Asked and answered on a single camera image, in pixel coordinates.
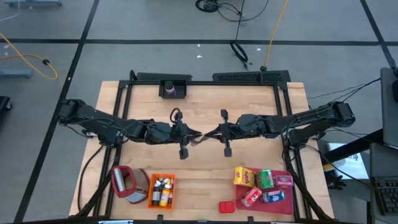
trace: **orange basket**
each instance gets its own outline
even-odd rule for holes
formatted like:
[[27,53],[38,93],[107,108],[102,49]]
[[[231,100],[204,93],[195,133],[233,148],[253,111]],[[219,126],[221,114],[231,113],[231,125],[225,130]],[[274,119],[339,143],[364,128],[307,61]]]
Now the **orange basket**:
[[[159,178],[170,178],[174,181],[173,188],[171,189],[171,194],[173,196],[172,199],[172,204],[167,205],[166,207],[161,207],[158,205],[153,205],[152,204],[152,196],[154,194],[154,187],[155,187],[155,182]],[[148,195],[148,208],[149,209],[162,209],[162,210],[172,210],[173,209],[173,204],[175,201],[175,195],[174,195],[174,188],[175,188],[175,175],[174,174],[152,174],[150,177],[150,186],[149,186],[149,195]]]

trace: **yellow box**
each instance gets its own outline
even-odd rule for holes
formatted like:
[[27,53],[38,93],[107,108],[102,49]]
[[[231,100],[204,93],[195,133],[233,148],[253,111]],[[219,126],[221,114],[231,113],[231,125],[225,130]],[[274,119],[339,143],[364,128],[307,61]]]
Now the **yellow box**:
[[235,167],[234,184],[254,187],[256,173],[244,167]]

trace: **gray floor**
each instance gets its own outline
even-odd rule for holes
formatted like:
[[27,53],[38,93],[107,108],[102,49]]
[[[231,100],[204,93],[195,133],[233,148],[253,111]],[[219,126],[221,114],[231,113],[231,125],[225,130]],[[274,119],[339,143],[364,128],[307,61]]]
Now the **gray floor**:
[[[198,11],[194,0],[101,0],[89,39],[232,39],[236,24],[217,13]],[[240,6],[241,1],[228,1]],[[396,27],[398,2],[367,0],[370,10],[387,41],[398,41]],[[9,38],[79,39],[93,0],[64,1],[63,7],[34,5],[24,7],[19,17],[0,22],[0,33]],[[261,10],[264,1],[246,1],[249,17]],[[267,40],[283,5],[270,0],[265,13],[242,26],[240,39]],[[17,12],[0,4],[0,17]],[[357,0],[289,1],[280,23],[277,40],[354,40],[377,41],[363,8]],[[13,55],[0,44],[0,57]],[[12,98],[14,109],[0,130],[0,223],[12,222],[40,147],[55,104],[75,54],[77,44],[16,44],[23,53],[48,58],[60,78],[46,80],[39,74],[31,79],[0,79],[0,95]],[[266,55],[265,45],[244,45],[255,71]],[[398,47],[389,47],[398,58]],[[40,61],[35,65],[52,75]],[[316,96],[366,83],[387,67],[380,47],[275,45],[270,70],[289,70],[294,82],[304,82],[307,96]],[[27,68],[19,59],[0,61],[0,67]],[[106,45],[86,44],[83,48],[68,97],[81,98],[95,105],[104,80],[128,77],[136,72],[190,73],[194,80],[211,80],[216,72],[243,72],[242,63],[228,45]],[[319,106],[334,96],[310,100]],[[370,133],[381,127],[381,101],[378,83],[361,90],[348,100],[357,122],[349,131]],[[349,142],[355,137],[330,132],[326,140]],[[86,141],[69,129],[57,127],[42,172],[30,201],[25,221],[66,217],[76,186]],[[343,221],[365,222],[362,201],[331,192],[333,209]],[[347,209],[355,207],[348,213]]]

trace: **wooden table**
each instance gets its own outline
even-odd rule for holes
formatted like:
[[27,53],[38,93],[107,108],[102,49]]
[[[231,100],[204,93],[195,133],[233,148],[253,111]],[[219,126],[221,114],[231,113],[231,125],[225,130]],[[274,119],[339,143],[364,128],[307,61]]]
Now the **wooden table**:
[[[293,113],[308,110],[303,83],[288,83]],[[112,114],[118,82],[103,82],[96,108]],[[277,114],[272,87],[268,86],[188,86],[187,97],[182,100],[164,100],[158,96],[158,85],[134,85],[132,88],[129,119],[149,119],[170,122],[173,108],[183,112],[183,121],[189,127],[206,133],[221,122],[220,109],[227,109],[229,122],[244,113]],[[122,96],[121,112],[125,94]],[[280,92],[281,104],[283,94]],[[293,215],[236,210],[232,214],[220,214],[218,203],[234,200],[235,186],[233,168],[236,166],[258,167],[285,170],[281,158],[282,143],[276,139],[242,139],[232,141],[232,157],[224,157],[224,144],[208,140],[195,147],[189,147],[189,158],[180,160],[178,144],[150,146],[143,143],[127,142],[123,145],[120,164],[132,168],[143,168],[152,173],[173,173],[176,176],[174,210],[149,210],[147,201],[137,205],[129,204],[125,199],[114,197],[111,218],[154,220],[163,214],[165,220],[234,220],[246,221],[253,216],[255,221],[292,221]],[[89,139],[82,167],[99,148],[97,139]],[[307,189],[326,214],[333,216],[328,189],[323,175],[320,156],[311,149],[302,149],[302,163]],[[82,187],[81,204],[84,205],[98,187],[104,152],[99,153],[88,166]],[[301,217],[304,209],[300,191],[298,204]],[[104,213],[108,190],[104,191],[101,212]],[[77,187],[70,214],[77,213]]]

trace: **red block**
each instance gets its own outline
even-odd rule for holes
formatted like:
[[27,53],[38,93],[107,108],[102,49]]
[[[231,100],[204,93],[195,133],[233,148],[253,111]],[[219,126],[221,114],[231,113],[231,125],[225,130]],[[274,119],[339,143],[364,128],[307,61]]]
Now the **red block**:
[[234,202],[220,202],[220,213],[234,213]]

